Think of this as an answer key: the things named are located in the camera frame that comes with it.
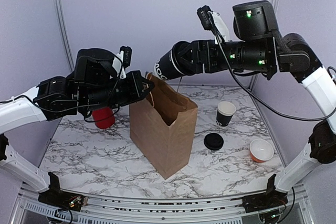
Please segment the black paper coffee cup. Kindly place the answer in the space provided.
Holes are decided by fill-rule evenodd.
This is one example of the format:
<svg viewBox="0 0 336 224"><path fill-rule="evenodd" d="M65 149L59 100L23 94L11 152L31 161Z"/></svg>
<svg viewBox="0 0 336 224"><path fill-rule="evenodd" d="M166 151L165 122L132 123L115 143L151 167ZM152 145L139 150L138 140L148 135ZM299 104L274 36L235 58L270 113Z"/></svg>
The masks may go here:
<svg viewBox="0 0 336 224"><path fill-rule="evenodd" d="M225 127L227 126L233 115L236 112L236 107L231 102L222 101L217 106L217 114L216 114L216 124L218 126Z"/></svg>
<svg viewBox="0 0 336 224"><path fill-rule="evenodd" d="M155 63L153 75L168 81L186 76L187 72L177 62L176 53L172 48Z"/></svg>

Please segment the brown cardboard box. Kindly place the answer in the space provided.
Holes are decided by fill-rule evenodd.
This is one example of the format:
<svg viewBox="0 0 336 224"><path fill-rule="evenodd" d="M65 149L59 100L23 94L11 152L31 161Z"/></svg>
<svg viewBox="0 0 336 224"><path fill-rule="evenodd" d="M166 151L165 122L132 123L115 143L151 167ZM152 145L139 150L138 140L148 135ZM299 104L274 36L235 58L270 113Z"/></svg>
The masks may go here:
<svg viewBox="0 0 336 224"><path fill-rule="evenodd" d="M155 87L144 100L129 106L130 138L168 179L189 163L198 106L152 73L146 78Z"/></svg>

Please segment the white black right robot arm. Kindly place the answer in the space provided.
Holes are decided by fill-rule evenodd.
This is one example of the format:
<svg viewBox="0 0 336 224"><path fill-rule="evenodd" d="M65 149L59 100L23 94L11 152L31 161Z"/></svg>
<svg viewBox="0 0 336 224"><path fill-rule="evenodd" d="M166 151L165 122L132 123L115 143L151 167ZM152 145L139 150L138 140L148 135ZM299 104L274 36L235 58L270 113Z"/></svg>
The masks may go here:
<svg viewBox="0 0 336 224"><path fill-rule="evenodd" d="M259 78L254 94L285 119L255 102L229 72L184 77L180 92L198 105L189 164L167 183L180 198L209 198L264 190L307 143L320 117L312 97L288 73Z"/></svg>

